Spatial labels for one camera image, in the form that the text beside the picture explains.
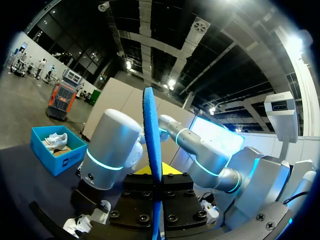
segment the monitor screen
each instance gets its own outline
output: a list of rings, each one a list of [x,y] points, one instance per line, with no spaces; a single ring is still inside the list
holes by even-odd
[[[229,156],[229,159],[241,150],[245,139],[233,131],[200,117],[195,118],[190,130],[202,139],[212,142],[213,146]]]

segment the table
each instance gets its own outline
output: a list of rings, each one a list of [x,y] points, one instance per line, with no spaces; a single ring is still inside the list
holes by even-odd
[[[36,201],[61,227],[68,218],[76,217],[70,204],[70,196],[72,187],[76,187],[80,180],[75,175],[79,164],[80,162],[53,177],[38,160],[29,144],[0,150],[0,230],[14,235],[8,239],[52,237],[29,209],[32,201]],[[106,192],[105,199],[111,203],[112,209],[122,192],[122,181],[130,172],[130,169],[121,171],[113,188]]]

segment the robotic arm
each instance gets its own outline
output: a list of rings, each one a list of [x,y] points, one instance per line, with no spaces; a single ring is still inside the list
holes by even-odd
[[[201,139],[170,116],[159,116],[158,123],[160,134],[166,133],[186,152],[195,155],[188,172],[197,185],[226,193],[233,193],[239,188],[241,175],[225,167],[229,157],[215,149],[212,142]]]

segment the blue box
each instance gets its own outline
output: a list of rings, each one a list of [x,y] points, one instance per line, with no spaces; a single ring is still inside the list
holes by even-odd
[[[42,143],[45,138],[54,133],[58,135],[68,134],[67,146],[72,151],[54,156]],[[57,176],[84,158],[87,144],[65,126],[41,126],[32,128],[30,147],[50,173]]]

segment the blue sponge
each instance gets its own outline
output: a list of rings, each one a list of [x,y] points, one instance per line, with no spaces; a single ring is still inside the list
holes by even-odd
[[[149,155],[149,165],[154,183],[159,184],[162,180],[161,142],[157,108],[152,87],[144,89],[142,105],[144,137]]]

